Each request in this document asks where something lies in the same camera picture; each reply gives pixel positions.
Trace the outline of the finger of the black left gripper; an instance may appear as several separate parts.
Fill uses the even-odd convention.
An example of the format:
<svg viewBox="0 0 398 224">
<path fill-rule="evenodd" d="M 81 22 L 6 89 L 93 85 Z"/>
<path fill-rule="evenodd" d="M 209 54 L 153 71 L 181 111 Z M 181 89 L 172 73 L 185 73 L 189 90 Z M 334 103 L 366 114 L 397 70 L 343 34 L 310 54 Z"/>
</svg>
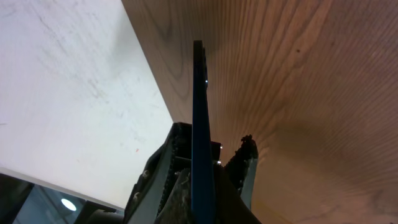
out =
<svg viewBox="0 0 398 224">
<path fill-rule="evenodd" d="M 225 166 L 214 165 L 216 221 L 221 224 L 251 224 L 259 220 L 241 198 L 249 177 L 250 163 L 259 157 L 252 135 L 244 136 L 241 147 Z"/>
<path fill-rule="evenodd" d="M 134 185 L 123 223 L 154 223 L 169 199 L 178 173 L 191 168 L 191 158 L 192 126 L 174 123 Z"/>
</svg>

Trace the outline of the blue Galaxy smartphone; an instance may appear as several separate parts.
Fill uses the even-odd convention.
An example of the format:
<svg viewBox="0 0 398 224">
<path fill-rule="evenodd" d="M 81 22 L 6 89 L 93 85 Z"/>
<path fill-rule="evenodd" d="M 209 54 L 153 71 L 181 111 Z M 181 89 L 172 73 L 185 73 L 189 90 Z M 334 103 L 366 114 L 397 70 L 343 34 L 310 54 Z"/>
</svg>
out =
<svg viewBox="0 0 398 224">
<path fill-rule="evenodd" d="M 216 217 L 206 81 L 205 49 L 202 41 L 195 40 L 193 42 L 191 208 L 197 224 L 212 224 Z"/>
</svg>

